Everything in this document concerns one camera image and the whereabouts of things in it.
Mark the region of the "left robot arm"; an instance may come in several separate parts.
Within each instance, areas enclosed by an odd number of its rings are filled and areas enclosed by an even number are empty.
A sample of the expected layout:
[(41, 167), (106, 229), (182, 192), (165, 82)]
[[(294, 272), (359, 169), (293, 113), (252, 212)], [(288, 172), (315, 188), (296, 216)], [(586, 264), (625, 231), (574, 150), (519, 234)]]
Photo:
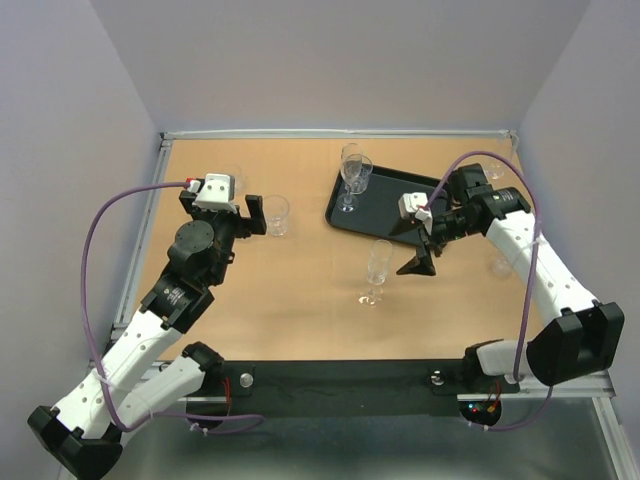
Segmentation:
[(176, 232), (168, 262), (128, 327), (90, 373), (53, 406), (39, 406), (27, 423), (43, 447), (77, 479), (101, 479), (119, 460), (128, 435), (168, 407), (198, 391), (231, 395), (223, 357), (202, 342), (187, 345), (154, 378), (141, 378), (213, 303), (211, 287), (223, 283), (239, 238), (263, 235), (263, 199), (245, 198), (243, 217), (233, 201), (203, 200), (181, 192), (191, 216)]

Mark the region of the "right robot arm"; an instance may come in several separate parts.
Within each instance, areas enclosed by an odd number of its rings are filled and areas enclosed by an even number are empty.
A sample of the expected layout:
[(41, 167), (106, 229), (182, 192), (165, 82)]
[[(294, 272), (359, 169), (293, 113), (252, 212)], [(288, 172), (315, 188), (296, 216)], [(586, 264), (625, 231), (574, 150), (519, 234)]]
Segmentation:
[(460, 366), (463, 384), (482, 390), (496, 376), (516, 383), (532, 376), (546, 386), (611, 367), (625, 316), (586, 289), (544, 238), (525, 196), (494, 188), (478, 164), (453, 170), (444, 185), (453, 207), (435, 214), (436, 193), (411, 192), (398, 201), (392, 235), (416, 230), (421, 241), (399, 274), (433, 276), (433, 260), (448, 243), (480, 234), (504, 256), (525, 285), (523, 310), (537, 308), (542, 330), (530, 341), (495, 340), (472, 347)]

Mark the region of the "faceted tumbler glass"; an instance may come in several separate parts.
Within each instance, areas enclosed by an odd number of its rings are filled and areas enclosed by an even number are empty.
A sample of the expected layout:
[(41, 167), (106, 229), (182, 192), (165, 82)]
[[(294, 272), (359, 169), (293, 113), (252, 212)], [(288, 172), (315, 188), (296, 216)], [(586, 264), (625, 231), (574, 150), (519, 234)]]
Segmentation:
[(360, 172), (350, 187), (350, 191), (354, 195), (360, 195), (367, 189), (372, 171), (373, 163), (367, 156), (363, 155)]

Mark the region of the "clear wine glass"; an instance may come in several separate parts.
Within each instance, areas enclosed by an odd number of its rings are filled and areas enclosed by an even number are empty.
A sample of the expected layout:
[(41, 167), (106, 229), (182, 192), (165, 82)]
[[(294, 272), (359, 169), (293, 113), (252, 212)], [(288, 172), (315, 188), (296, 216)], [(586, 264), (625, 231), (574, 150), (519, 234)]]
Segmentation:
[(362, 149), (356, 143), (346, 144), (341, 151), (340, 174), (345, 192), (338, 197), (338, 207), (345, 213), (352, 212), (356, 208), (352, 187), (360, 175), (362, 156)]

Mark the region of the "etched stemmed glass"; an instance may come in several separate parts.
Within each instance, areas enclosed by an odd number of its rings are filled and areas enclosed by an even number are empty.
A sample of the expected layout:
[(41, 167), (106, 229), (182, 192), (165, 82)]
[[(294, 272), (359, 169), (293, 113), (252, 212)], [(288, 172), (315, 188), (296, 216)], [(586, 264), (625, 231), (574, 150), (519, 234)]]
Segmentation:
[(393, 254), (394, 247), (388, 240), (380, 239), (372, 244), (367, 264), (367, 286), (358, 295), (361, 305), (375, 307), (381, 302)]

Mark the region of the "tall champagne flute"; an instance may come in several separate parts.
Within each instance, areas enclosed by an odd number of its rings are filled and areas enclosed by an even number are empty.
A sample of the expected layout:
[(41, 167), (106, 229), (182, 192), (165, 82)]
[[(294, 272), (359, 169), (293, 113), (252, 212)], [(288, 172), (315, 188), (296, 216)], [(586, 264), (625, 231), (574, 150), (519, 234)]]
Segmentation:
[(483, 172), (490, 181), (499, 180), (505, 175), (505, 168), (502, 162), (495, 159), (486, 161), (482, 164)]

